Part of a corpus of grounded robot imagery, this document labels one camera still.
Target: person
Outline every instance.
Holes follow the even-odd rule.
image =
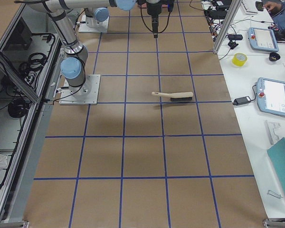
[[[285,37],[285,1],[282,3],[267,2],[264,7],[272,15],[272,20]]]

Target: mounting plate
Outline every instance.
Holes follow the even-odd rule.
[[[88,83],[92,84],[92,89],[87,96],[74,97],[71,95],[70,90],[63,90],[61,97],[66,97],[65,99],[59,100],[61,105],[96,105],[98,99],[99,85],[100,85],[100,75],[87,75],[86,80]],[[68,82],[65,81],[63,86],[68,86]]]

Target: touchscreen display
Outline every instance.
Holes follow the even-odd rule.
[[[285,113],[285,84],[264,80],[265,108]]]
[[[275,45],[271,37],[271,33],[268,30],[254,29],[256,35],[256,44],[262,48],[274,49]]]

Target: robotic arm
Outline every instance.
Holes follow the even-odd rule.
[[[91,83],[86,80],[84,70],[88,51],[78,40],[73,24],[65,10],[84,8],[86,16],[93,18],[102,7],[119,7],[122,10],[130,10],[135,2],[136,0],[26,0],[24,2],[36,11],[47,13],[54,22],[54,27],[67,55],[67,58],[61,63],[61,71],[69,84],[70,93],[74,97],[83,97],[91,91]],[[162,5],[168,4],[168,10],[171,12],[174,0],[138,0],[139,5],[144,3],[147,3],[147,12],[152,17],[152,32],[157,38],[158,15],[162,12]],[[105,20],[106,12],[101,14],[102,16],[99,18]]]

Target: brush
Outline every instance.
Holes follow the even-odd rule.
[[[164,96],[164,97],[170,97],[171,101],[191,101],[193,97],[192,92],[183,92],[183,93],[159,93],[159,92],[152,92],[153,96]]]

